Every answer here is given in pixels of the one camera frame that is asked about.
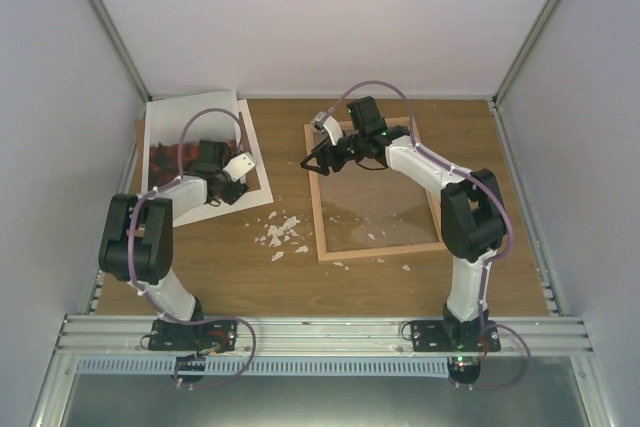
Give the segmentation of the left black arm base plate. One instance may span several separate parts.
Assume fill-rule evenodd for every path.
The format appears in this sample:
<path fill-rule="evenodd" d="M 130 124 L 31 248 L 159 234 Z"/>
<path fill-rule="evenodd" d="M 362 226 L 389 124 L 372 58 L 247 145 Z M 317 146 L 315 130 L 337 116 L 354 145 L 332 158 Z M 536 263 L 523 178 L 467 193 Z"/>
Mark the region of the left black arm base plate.
<path fill-rule="evenodd" d="M 185 325 L 156 320 L 151 332 L 141 339 L 141 346 L 150 351 L 227 352 L 235 349 L 235 321 L 222 320 L 201 325 Z"/>

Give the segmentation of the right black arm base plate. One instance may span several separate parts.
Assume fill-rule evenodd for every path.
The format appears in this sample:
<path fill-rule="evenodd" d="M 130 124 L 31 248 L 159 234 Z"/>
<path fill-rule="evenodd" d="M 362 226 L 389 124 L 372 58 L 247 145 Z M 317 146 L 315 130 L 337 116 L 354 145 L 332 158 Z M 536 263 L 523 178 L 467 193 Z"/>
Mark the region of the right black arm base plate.
<path fill-rule="evenodd" d="M 485 330 L 478 321 L 459 323 L 452 319 L 412 320 L 403 330 L 414 352 L 471 355 L 500 352 L 501 342 L 489 321 Z"/>

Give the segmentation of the brown frame backing board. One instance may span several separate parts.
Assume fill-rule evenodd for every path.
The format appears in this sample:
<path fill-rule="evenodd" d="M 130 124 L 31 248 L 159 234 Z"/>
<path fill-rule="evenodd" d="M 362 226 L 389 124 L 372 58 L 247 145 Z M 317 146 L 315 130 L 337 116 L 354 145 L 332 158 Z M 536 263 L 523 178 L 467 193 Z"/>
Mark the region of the brown frame backing board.
<path fill-rule="evenodd" d="M 144 146 L 145 119 L 137 119 L 135 123 L 136 145 L 138 149 Z"/>

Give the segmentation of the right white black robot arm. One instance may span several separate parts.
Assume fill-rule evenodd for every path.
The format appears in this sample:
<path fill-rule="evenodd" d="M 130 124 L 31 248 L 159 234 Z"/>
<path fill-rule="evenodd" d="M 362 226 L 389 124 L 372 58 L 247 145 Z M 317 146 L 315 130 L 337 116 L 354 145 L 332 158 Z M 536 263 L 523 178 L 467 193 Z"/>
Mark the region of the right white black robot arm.
<path fill-rule="evenodd" d="M 452 256 L 452 284 L 443 318 L 433 331 L 437 341 L 464 352 L 480 343 L 489 325 L 487 286 L 493 262 L 506 254 L 512 239 L 495 175 L 459 167 L 426 148 L 413 122 L 390 125 L 372 97 L 350 102 L 353 133 L 346 133 L 331 112 L 320 112 L 311 125 L 324 137 L 301 161 L 303 169 L 327 176 L 349 162 L 364 159 L 414 181 L 440 204 L 440 232 Z"/>

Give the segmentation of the white paper sheet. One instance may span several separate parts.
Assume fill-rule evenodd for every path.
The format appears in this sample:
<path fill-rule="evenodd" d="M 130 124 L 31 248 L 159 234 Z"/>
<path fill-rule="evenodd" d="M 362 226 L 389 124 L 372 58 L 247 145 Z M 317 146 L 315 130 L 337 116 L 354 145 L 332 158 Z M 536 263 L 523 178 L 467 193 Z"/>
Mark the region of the white paper sheet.
<path fill-rule="evenodd" d="M 257 134 L 253 124 L 248 102 L 246 100 L 237 101 L 238 113 L 240 120 L 243 122 L 242 147 L 244 151 L 249 152 L 257 161 L 257 167 L 249 172 L 245 177 L 249 189 L 243 194 L 233 205 L 221 203 L 215 207 L 212 205 L 203 205 L 196 209 L 192 209 L 184 215 L 178 217 L 174 222 L 174 227 L 182 227 L 185 225 L 201 222 L 204 220 L 229 215 L 239 211 L 271 204 L 273 195 L 263 163 L 263 157 L 260 151 Z"/>

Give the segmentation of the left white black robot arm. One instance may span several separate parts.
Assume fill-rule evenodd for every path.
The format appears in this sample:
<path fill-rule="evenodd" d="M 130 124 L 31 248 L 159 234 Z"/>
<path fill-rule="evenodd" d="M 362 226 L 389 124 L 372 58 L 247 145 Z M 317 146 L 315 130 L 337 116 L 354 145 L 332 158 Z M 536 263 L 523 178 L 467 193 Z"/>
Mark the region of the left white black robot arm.
<path fill-rule="evenodd" d="M 98 254 L 101 271 L 131 286 L 174 323 L 171 338 L 185 351 L 203 345 L 206 327 L 198 299 L 173 270 L 174 221 L 200 207 L 236 203 L 247 191 L 247 174 L 257 167 L 240 148 L 202 140 L 176 146 L 177 176 L 138 194 L 112 197 Z"/>

